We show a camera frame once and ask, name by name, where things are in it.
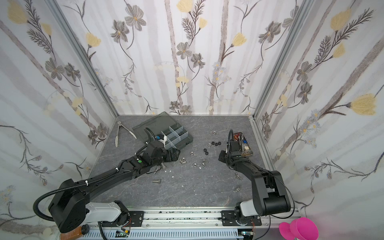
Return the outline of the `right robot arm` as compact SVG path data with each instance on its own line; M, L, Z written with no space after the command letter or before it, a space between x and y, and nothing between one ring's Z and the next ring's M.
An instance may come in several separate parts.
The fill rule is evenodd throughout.
M241 138L235 139L233 130L229 131L227 149L221 151L219 161L233 171L243 174L252 185L252 198L237 203L235 221L245 225L253 220L268 216L288 219L295 213L293 195L284 184L278 171L269 171L254 164L243 154Z

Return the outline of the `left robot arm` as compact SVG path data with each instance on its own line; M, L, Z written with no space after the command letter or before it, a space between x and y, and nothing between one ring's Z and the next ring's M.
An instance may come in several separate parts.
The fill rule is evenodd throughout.
M72 179L64 181L57 190L38 197L33 204L33 211L39 218L55 222L61 233L68 233L87 220L114 222L120 216L128 215L122 202L112 203L112 209L116 212L114 216L107 214L100 218L91 209L91 201L124 182L147 174L153 166L177 161L180 153L177 148L166 149L160 141L150 142L109 171L78 182Z

